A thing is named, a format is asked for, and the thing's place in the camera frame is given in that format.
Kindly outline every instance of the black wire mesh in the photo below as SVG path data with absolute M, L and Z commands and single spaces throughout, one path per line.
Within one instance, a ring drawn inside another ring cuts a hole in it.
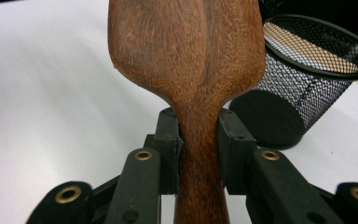
M 230 109 L 259 146 L 289 148 L 358 78 L 358 40 L 305 17 L 280 16 L 264 28 L 266 73 Z

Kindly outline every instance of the wooden spoon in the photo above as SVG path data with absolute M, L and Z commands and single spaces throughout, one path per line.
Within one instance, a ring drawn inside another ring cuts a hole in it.
M 110 0 L 108 44 L 115 68 L 178 119 L 185 149 L 174 222 L 229 223 L 216 122 L 264 74 L 257 0 Z

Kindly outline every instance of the brown wood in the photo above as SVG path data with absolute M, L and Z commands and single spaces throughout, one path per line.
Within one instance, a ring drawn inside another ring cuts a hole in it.
M 115 68 L 178 118 L 185 149 L 174 222 L 229 223 L 216 122 L 264 74 L 257 0 L 110 0 L 108 44 Z

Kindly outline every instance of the white desk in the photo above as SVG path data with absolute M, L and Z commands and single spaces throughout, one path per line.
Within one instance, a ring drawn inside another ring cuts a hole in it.
M 95 188 L 119 175 L 168 106 L 113 68 L 107 6 L 107 0 L 0 4 L 0 223 L 24 223 L 63 182 Z M 328 191 L 358 182 L 358 84 L 284 153 Z M 227 200 L 232 223 L 243 223 L 244 197 Z M 173 202 L 163 197 L 162 223 L 172 223 Z

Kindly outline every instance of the mesh pencil cup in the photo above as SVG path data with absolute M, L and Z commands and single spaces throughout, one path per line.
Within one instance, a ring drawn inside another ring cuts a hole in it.
M 266 73 L 234 99 L 234 111 L 260 147 L 296 145 L 358 80 L 358 37 L 326 21 L 280 15 L 264 22 Z

